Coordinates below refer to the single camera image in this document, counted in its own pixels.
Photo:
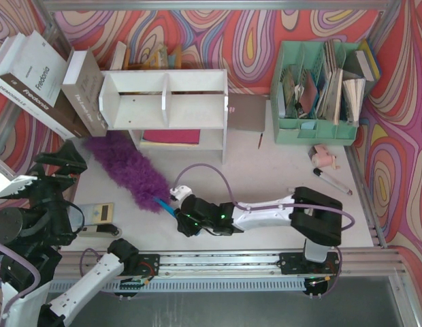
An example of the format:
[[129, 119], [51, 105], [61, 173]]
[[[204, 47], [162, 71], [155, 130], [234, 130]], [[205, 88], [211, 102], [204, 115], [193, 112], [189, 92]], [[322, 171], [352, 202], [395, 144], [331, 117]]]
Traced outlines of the white black stapler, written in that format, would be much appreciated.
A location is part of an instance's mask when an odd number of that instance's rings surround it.
[[122, 230], [113, 224], [86, 225], [78, 233], [79, 237], [90, 238], [118, 238], [121, 237]]

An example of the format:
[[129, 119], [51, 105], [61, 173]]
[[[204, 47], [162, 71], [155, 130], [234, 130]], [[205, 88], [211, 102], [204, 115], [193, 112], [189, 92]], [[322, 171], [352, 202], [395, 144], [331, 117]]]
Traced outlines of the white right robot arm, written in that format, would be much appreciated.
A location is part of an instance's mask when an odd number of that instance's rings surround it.
[[171, 189], [170, 194], [176, 203], [178, 231], [187, 237], [202, 230], [213, 236], [231, 236], [257, 228], [291, 227], [305, 237], [304, 257], [309, 262], [323, 263], [329, 250], [341, 245], [342, 231], [355, 224], [340, 201], [307, 187], [259, 203], [214, 204], [198, 198], [185, 185]]

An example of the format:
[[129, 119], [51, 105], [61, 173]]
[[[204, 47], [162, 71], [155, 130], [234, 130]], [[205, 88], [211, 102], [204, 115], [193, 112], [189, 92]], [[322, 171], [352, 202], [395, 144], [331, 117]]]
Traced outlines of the small yellow book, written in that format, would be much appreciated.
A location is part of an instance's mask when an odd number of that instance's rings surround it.
[[78, 204], [77, 211], [72, 208], [69, 218], [73, 227], [79, 227], [84, 221], [84, 225], [100, 225], [113, 222], [114, 203], [99, 204]]

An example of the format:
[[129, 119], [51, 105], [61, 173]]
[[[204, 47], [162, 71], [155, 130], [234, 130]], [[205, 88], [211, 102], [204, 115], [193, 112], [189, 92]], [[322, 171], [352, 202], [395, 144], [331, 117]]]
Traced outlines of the purple fluffy duster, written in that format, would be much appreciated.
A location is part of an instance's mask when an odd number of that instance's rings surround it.
[[84, 146], [108, 176], [130, 192], [143, 211], [160, 213], [161, 203], [169, 202], [167, 179], [123, 132], [109, 131], [103, 137], [89, 138]]

